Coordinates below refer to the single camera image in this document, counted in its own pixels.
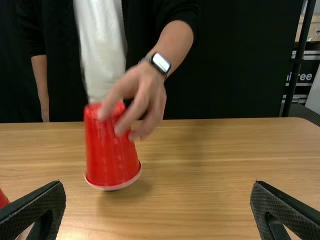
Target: black sleeve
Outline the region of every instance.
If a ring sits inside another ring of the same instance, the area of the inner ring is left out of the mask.
[[[29,47],[31,57],[45,55],[46,48],[33,0],[17,0],[17,21]]]
[[[200,0],[154,0],[153,14],[159,32],[174,20],[187,23],[192,28],[195,45],[199,36]]]

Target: wooden table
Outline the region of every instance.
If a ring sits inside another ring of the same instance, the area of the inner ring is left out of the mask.
[[[0,125],[11,200],[61,180],[58,240],[257,240],[255,180],[320,209],[320,128],[299,118],[171,120],[136,148],[138,181],[101,192],[83,178],[83,123]]]

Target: red cup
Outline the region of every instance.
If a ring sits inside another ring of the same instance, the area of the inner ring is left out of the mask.
[[[0,188],[0,209],[9,204],[10,204],[10,201],[8,200],[8,198]]]
[[[128,130],[123,136],[115,135],[114,126],[125,112],[120,102],[105,121],[97,120],[99,103],[84,108],[86,172],[84,178],[92,187],[114,191],[131,185],[141,173],[141,163],[135,144],[129,141]]]

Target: white shirt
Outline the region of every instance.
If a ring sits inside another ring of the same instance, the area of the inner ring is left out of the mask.
[[[101,101],[126,69],[121,0],[73,0],[80,58],[90,103]]]

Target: black wall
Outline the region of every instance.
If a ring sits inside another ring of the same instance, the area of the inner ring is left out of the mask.
[[[302,4],[203,0],[196,49],[166,83],[165,118],[277,117]]]
[[[166,82],[166,119],[277,117],[303,0],[202,0],[200,39]],[[0,122],[38,122],[13,0],[0,0]]]
[[[40,102],[14,0],[0,0],[0,123],[41,122]]]

